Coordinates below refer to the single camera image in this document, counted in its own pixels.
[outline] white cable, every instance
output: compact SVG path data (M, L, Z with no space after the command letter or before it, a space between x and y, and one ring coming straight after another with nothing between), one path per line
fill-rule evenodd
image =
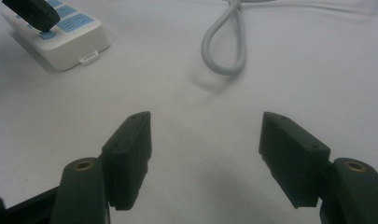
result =
M225 76L237 75L239 74L245 65L246 60L246 49L245 49L245 29L244 23L242 21L240 8L241 3L261 3L261 2L271 2L275 0L227 0L229 2L229 8L223 13L223 15L209 28L203 37L201 54L203 56L203 61L205 64L214 72ZM235 16L238 24L238 59L235 65L231 67L222 66L216 63L209 51L212 37L220 29L221 26L232 16Z

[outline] white table surface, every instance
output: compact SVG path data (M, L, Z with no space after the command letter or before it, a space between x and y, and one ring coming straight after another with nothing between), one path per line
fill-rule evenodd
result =
M0 197L7 207L97 157L131 114L152 114L153 156L134 208L112 223L320 223L294 209L258 154L264 111L290 117L378 171L378 0L243 4L247 61L209 71L200 45L218 0L67 0L100 19L112 45L56 72L0 14ZM4 5L0 1L0 12ZM232 63L233 22L215 36Z

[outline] white background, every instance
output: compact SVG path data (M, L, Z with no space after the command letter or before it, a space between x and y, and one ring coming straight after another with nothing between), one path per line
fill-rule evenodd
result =
M262 113L290 117L331 149L378 171L378 0L243 4L247 60L209 71L203 35L218 0L69 0L112 45L97 62L54 71L0 14L0 197L7 207L59 185L97 157L131 114L152 114L153 156L129 212L112 223L319 224L294 209L258 154ZM4 5L0 1L0 13ZM212 53L233 63L234 22Z

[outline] white electronic device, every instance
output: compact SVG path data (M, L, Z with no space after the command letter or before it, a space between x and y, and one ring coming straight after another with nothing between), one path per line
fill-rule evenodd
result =
M79 63L87 65L99 59L99 52L110 46L102 23L60 0L46 0L61 20L48 32L40 32L11 9L3 17L56 70L67 70Z

